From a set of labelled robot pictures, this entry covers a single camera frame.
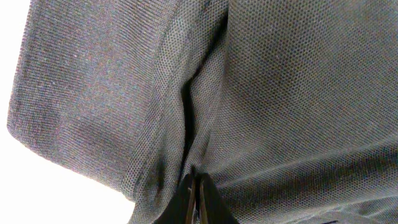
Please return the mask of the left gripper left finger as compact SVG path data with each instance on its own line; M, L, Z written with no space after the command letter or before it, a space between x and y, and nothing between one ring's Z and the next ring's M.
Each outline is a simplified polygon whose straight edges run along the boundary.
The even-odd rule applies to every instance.
M192 224L195 218L195 178L187 174L154 224Z

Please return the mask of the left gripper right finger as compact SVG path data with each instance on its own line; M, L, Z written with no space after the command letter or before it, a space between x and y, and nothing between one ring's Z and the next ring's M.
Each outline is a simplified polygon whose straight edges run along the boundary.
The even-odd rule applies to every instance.
M201 224L239 224L227 208L209 174L200 175L198 189Z

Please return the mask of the black polo shirt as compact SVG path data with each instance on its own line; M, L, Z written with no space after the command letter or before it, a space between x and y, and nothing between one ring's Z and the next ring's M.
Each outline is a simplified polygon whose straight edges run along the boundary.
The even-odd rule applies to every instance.
M7 129L131 223L191 170L240 223L396 223L397 2L32 1Z

